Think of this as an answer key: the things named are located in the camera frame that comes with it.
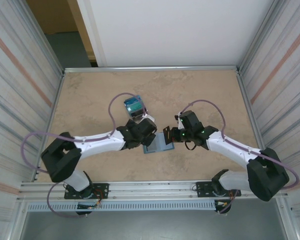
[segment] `wire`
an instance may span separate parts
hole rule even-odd
[[[101,202],[101,200],[102,199],[104,199],[104,194],[102,193],[102,191],[100,190],[100,189],[96,189],[96,188],[94,188],[94,194],[96,195],[96,197],[99,199],[99,204],[100,204],[100,202]]]
[[[234,147],[236,147],[236,148],[238,148],[238,149],[241,149],[241,150],[243,150],[243,151],[245,151],[245,152],[247,152],[247,153],[250,153],[250,154],[259,156],[259,157],[261,157],[261,158],[263,158],[263,159],[267,159],[267,160],[269,160],[269,161],[271,161],[271,162],[273,162],[273,163],[275,163],[275,164],[278,164],[279,166],[281,166],[281,167],[283,167],[283,168],[289,170],[289,171],[295,176],[295,182],[292,183],[292,184],[289,185],[289,186],[283,187],[282,189],[290,189],[290,188],[293,188],[293,187],[295,187],[296,185],[298,185],[298,183],[299,183],[299,176],[298,176],[298,174],[296,173],[296,171],[293,170],[293,169],[292,169],[291,167],[289,167],[288,165],[286,165],[286,164],[284,164],[284,163],[282,163],[282,162],[280,162],[280,161],[277,161],[277,160],[273,159],[272,157],[263,155],[263,154],[261,154],[261,153],[258,153],[258,152],[255,152],[255,151],[249,151],[247,148],[242,147],[242,146],[240,146],[240,145],[238,145],[238,144],[236,144],[236,143],[234,143],[234,142],[228,140],[228,139],[226,138],[226,136],[225,136],[225,133],[224,133],[225,128],[226,128],[226,119],[225,119],[225,116],[224,116],[223,113],[221,112],[220,108],[219,108],[217,105],[215,105],[213,102],[211,102],[211,101],[209,101],[209,100],[204,100],[204,99],[195,100],[195,101],[189,103],[189,104],[188,104],[188,105],[187,105],[180,113],[182,114],[187,108],[189,108],[190,106],[192,106],[193,104],[198,103],[198,102],[204,102],[204,103],[211,104],[211,105],[213,105],[213,106],[217,109],[217,111],[219,112],[219,114],[220,114],[220,116],[221,116],[221,118],[222,118],[222,121],[223,121],[223,127],[222,127],[222,129],[221,129],[221,136],[222,136],[223,140],[224,140],[226,143],[228,143],[228,144],[230,144],[230,145],[232,145],[232,146],[234,146]]]
[[[63,214],[63,213],[55,211],[51,207],[50,202],[49,202],[49,197],[50,197],[50,194],[52,192],[52,189],[54,189],[54,187],[57,186],[59,183],[61,183],[61,182],[56,182],[55,184],[53,184],[52,187],[48,191],[48,195],[46,196],[46,204],[48,205],[48,208],[50,209],[50,211],[53,212],[55,215],[58,215],[59,217],[63,217],[63,218],[67,218],[67,219],[80,219],[80,218],[85,217],[86,215],[68,215],[68,214]]]
[[[139,98],[138,98],[136,95],[134,95],[134,94],[132,94],[132,93],[129,93],[129,92],[122,92],[122,93],[116,95],[116,96],[110,101],[109,106],[108,106],[108,114],[109,114],[109,116],[110,116],[110,118],[111,118],[112,126],[113,126],[113,128],[112,128],[112,130],[111,130],[111,132],[110,132],[109,135],[106,135],[106,136],[103,136],[103,137],[100,137],[100,138],[92,138],[92,139],[82,140],[82,139],[74,139],[74,138],[69,138],[69,137],[65,137],[65,136],[60,136],[60,135],[57,135],[57,134],[53,134],[53,133],[49,133],[49,132],[44,132],[44,131],[34,131],[34,132],[30,132],[29,134],[27,134],[27,135],[24,137],[24,139],[23,139],[23,141],[22,141],[22,143],[21,143],[21,145],[20,145],[21,157],[22,157],[23,161],[25,162],[25,164],[26,164],[29,168],[35,169],[35,170],[37,170],[38,172],[46,173],[46,174],[48,173],[48,171],[43,170],[43,169],[40,169],[39,167],[35,167],[34,165],[32,165],[32,164],[27,160],[27,158],[26,158],[26,154],[25,154],[25,145],[26,145],[26,143],[27,143],[28,138],[30,138],[31,136],[34,136],[34,135],[44,135],[44,136],[54,137],[54,138],[56,138],[56,139],[61,139],[61,140],[65,140],[65,141],[69,141],[69,142],[73,142],[73,143],[96,142],[96,141],[101,141],[101,140],[105,140],[105,139],[109,138],[112,134],[114,134],[114,132],[115,132],[115,130],[116,130],[116,121],[115,121],[113,115],[111,114],[111,105],[112,105],[112,103],[113,103],[118,97],[120,97],[120,96],[122,96],[122,95],[130,95],[130,96],[135,97],[135,98],[138,100],[138,102],[142,105],[143,114],[144,114],[144,115],[146,114],[146,108],[145,108],[144,103],[143,103],[142,101],[140,101]]]
[[[190,148],[188,147],[186,141],[184,142],[184,145],[185,145],[186,149],[188,149],[188,150],[190,150],[190,151],[194,150],[194,149],[197,147],[197,145],[194,145],[193,148],[190,149]]]
[[[234,202],[238,192],[239,192],[239,190],[235,191],[234,196],[232,197],[232,200],[226,205],[226,207],[224,209],[222,209],[221,211],[218,211],[219,214],[222,214],[225,210],[227,210],[231,206],[231,204]]]

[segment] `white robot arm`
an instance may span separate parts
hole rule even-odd
[[[155,139],[157,127],[154,118],[145,115],[139,123],[129,120],[111,134],[106,132],[92,136],[71,136],[60,134],[75,141],[55,139],[41,154],[42,161],[54,183],[65,182],[76,194],[88,198],[92,194],[92,182],[88,175],[76,169],[79,161],[89,156],[108,151],[133,149],[139,145],[149,146]]]
[[[212,178],[212,188],[215,193],[224,190],[252,191],[259,199],[269,201],[282,187],[289,182],[286,170],[269,160],[253,153],[262,154],[280,162],[278,155],[271,148],[260,150],[244,145],[222,133],[212,126],[204,127],[196,114],[189,110],[174,116],[178,127],[166,127],[163,130],[165,143],[194,142],[195,147],[220,153],[235,161],[247,172],[233,172],[224,169]]]

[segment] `corrugated metal wall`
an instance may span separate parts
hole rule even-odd
[[[0,0],[0,239],[12,217],[22,181],[32,170],[23,163],[20,144],[32,131],[45,131],[62,78],[22,0]],[[41,137],[26,143],[36,164]]]
[[[300,0],[278,2],[240,69],[265,145],[300,176]],[[300,184],[289,196],[300,224]]]

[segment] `floor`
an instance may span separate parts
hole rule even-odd
[[[30,212],[21,240],[286,240],[276,201],[238,199],[225,215],[211,210],[93,212],[60,218]]]
[[[63,68],[90,68],[91,64],[78,31],[46,34]]]
[[[89,136],[110,131],[108,105],[122,92],[141,96],[156,119],[158,132],[166,126],[177,127],[174,115],[188,103],[210,100],[225,116],[226,135],[257,146],[233,70],[67,73],[50,132]],[[117,126],[128,121],[123,105],[127,98],[119,97],[111,107]],[[196,103],[191,109],[204,126],[222,128],[222,119],[213,106]],[[244,170],[218,153],[198,147],[189,151],[182,143],[176,143],[174,150],[149,154],[144,154],[142,147],[104,152],[80,161],[77,168],[86,171],[93,181],[206,180],[222,169]],[[38,181],[51,180],[40,173]]]

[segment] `marble-patterned surface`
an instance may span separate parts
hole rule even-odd
[[[226,135],[257,146],[232,70],[67,73],[51,132],[68,131],[72,136],[88,136],[110,131],[108,105],[122,92],[141,95],[159,131],[168,125],[176,127],[174,115],[188,103],[210,100],[225,116]],[[123,105],[128,97],[119,97],[111,107],[117,126],[128,121]],[[222,119],[213,106],[200,102],[191,109],[204,126],[222,128]],[[80,161],[77,167],[85,170],[93,181],[204,180],[222,169],[243,171],[218,153],[198,147],[189,151],[183,143],[175,144],[174,150],[150,154],[144,154],[142,147],[105,152]],[[40,173],[38,181],[51,180],[47,174]]]

